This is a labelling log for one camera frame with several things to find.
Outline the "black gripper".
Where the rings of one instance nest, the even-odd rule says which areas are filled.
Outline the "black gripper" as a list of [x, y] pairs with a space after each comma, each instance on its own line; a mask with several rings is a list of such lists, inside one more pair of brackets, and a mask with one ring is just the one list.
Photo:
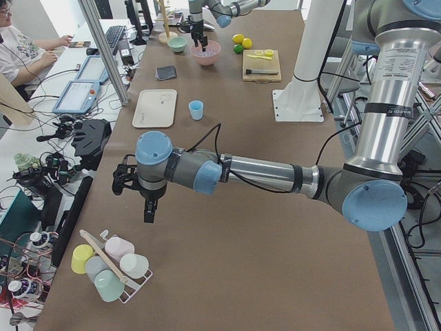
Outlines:
[[203, 28], [203, 21], [191, 22], [191, 37], [195, 47], [198, 47], [198, 41], [201, 41], [202, 48], [207, 47], [207, 36], [204, 36]]
[[139, 188], [141, 196], [145, 199], [143, 220], [145, 223], [154, 223], [154, 217], [158, 207], [158, 200], [166, 193], [167, 185], [163, 185], [158, 189]]

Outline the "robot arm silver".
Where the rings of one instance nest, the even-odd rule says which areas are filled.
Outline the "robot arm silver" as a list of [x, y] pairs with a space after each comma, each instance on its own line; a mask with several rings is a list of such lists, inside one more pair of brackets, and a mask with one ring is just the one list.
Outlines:
[[261, 8], [268, 5], [270, 0], [249, 0], [249, 1], [233, 1], [230, 4], [223, 5], [222, 1], [213, 0], [193, 0], [188, 1], [189, 15], [186, 23], [189, 28], [187, 32], [191, 34], [194, 45], [201, 46], [204, 52], [208, 39], [204, 35], [204, 18], [203, 8], [207, 8], [216, 19], [217, 24], [221, 28], [227, 27], [234, 17], [240, 17], [255, 8]]
[[279, 92], [223, 92], [195, 85], [214, 116], [184, 128], [148, 130], [136, 141], [135, 186], [152, 222], [166, 186], [226, 193], [227, 182], [329, 205], [351, 224], [380, 231], [407, 211], [398, 167], [401, 145], [428, 50], [440, 40], [439, 1], [357, 1], [350, 45], [374, 53], [374, 70], [354, 155], [318, 165], [314, 156], [334, 127], [320, 109], [316, 80], [338, 27], [343, 1], [314, 1], [297, 38], [294, 72]]

